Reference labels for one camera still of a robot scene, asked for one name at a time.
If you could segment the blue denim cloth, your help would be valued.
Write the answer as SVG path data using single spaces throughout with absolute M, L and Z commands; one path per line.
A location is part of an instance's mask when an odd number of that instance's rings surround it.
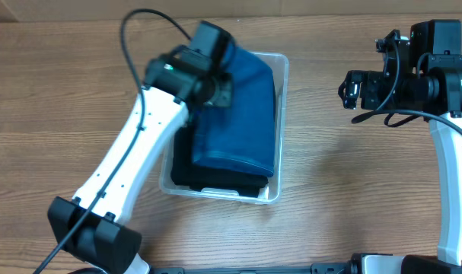
M 192 162 L 272 177 L 276 144 L 272 69 L 256 55 L 237 48 L 227 72 L 233 81 L 231 106 L 201 112 Z

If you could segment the clear plastic storage bin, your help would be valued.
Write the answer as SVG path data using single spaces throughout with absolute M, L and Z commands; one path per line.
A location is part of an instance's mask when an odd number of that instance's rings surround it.
M 184 138 L 193 133 L 182 129 L 167 144 L 159 177 L 164 193 L 180 196 L 226 199 L 255 204 L 275 202 L 282 190 L 282 159 L 285 141 L 285 113 L 289 61 L 280 53 L 255 52 L 273 73 L 275 87 L 275 156 L 272 177 L 258 176 L 200 167 L 190 163 L 189 142 Z

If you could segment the black cloth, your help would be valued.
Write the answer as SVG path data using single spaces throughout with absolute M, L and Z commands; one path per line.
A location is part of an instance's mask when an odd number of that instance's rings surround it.
M 268 183 L 268 178 L 264 176 L 193 164 L 191 161 L 193 132 L 193 127 L 183 127 L 174 136 L 174 156 L 170 177 L 176 185 L 263 188 Z

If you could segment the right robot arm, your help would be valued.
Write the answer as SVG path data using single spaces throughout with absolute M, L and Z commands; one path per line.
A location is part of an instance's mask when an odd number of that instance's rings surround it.
M 459 20 L 414 24 L 376 40 L 380 72 L 352 70 L 338 88 L 358 124 L 384 116 L 393 128 L 422 118 L 438 159 L 441 233 L 434 256 L 355 253 L 345 273 L 462 273 L 462 27 Z

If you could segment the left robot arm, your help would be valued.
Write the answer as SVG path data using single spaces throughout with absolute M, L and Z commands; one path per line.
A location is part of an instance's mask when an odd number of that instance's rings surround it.
M 96 171 L 70 200 L 57 196 L 47 216 L 64 250 L 88 263 L 86 273 L 148 273 L 142 236 L 126 227 L 139 192 L 164 146 L 191 110 L 229 107 L 232 76 L 225 53 L 235 41 L 201 21 L 188 45 L 152 59 L 126 124 Z

